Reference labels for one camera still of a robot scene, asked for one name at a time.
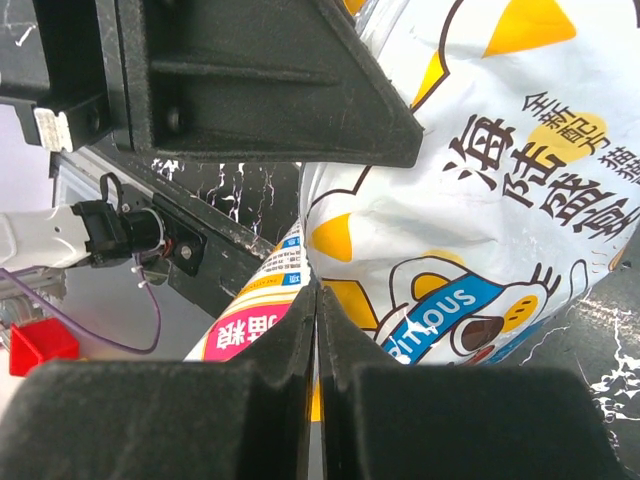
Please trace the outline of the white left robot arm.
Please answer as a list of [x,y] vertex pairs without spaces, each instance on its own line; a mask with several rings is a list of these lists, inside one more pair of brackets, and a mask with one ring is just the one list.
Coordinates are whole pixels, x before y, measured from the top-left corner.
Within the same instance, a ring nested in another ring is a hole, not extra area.
[[101,196],[1,218],[1,264],[105,266],[157,252],[195,270],[206,226],[263,256],[297,216],[306,162],[408,168],[423,137],[340,1],[5,1],[1,101],[25,141],[94,147],[177,177],[146,206]]

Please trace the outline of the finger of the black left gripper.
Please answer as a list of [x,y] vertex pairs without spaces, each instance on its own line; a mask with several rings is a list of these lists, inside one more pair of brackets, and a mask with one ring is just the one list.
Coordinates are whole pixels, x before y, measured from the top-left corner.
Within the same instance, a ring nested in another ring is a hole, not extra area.
[[412,167],[423,131],[336,1],[119,1],[123,146]]

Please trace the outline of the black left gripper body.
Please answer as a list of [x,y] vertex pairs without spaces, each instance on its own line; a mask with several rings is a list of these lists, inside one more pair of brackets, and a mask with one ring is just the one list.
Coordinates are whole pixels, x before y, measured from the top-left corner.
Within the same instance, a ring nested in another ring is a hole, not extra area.
[[125,1],[4,1],[1,102],[27,144],[73,152],[106,135],[133,147],[126,94]]

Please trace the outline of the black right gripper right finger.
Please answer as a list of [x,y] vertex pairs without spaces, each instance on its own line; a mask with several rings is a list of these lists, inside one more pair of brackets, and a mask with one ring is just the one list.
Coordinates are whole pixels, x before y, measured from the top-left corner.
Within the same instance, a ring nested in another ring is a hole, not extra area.
[[621,479],[586,387],[564,370],[405,366],[319,288],[328,479]]

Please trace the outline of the pink white pet food bag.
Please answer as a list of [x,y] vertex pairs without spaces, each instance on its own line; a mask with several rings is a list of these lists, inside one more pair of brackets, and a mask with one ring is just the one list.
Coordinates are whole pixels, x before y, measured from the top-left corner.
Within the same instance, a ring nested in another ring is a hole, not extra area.
[[358,1],[424,130],[408,169],[312,163],[300,217],[188,354],[226,361],[308,278],[405,366],[504,367],[639,229],[635,1]]

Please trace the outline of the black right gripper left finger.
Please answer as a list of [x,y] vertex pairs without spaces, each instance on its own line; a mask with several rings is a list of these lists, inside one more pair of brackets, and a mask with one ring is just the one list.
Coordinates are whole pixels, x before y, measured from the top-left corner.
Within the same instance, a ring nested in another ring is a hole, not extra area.
[[1,420],[5,479],[303,479],[316,291],[226,362],[53,361]]

